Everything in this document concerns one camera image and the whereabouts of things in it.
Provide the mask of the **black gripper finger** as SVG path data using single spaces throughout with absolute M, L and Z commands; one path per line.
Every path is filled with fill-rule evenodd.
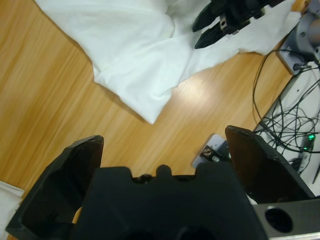
M 69 240 L 75 227 L 74 216 L 101 165 L 103 147 L 100 135 L 66 147 L 42 172 L 6 231 L 18 240 Z
M 226 127 L 225 136 L 237 177 L 246 194 L 257 203 L 315 198 L 288 161 L 261 136 L 233 125 Z

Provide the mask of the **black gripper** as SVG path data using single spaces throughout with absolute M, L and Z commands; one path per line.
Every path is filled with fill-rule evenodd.
M 212 0 L 196 17 L 192 31 L 208 27 L 217 17 L 220 18 L 212 28 L 206 30 L 195 44 L 195 49 L 203 49 L 215 44 L 224 35 L 233 34 L 248 24 L 250 19 L 259 19 L 271 8 L 282 3 L 281 0 Z

